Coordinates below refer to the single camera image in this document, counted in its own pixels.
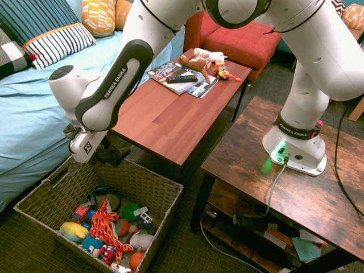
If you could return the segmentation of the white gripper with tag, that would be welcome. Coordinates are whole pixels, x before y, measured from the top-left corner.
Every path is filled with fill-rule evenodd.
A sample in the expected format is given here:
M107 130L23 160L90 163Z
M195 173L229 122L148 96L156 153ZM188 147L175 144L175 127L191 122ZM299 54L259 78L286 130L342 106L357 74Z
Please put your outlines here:
M102 164L106 163L107 152L115 152L116 148L112 144L107 131L86 131L80 132L70 141L69 149L75 161L87 163L96 151L96 158ZM103 138L106 139L106 148L100 144Z

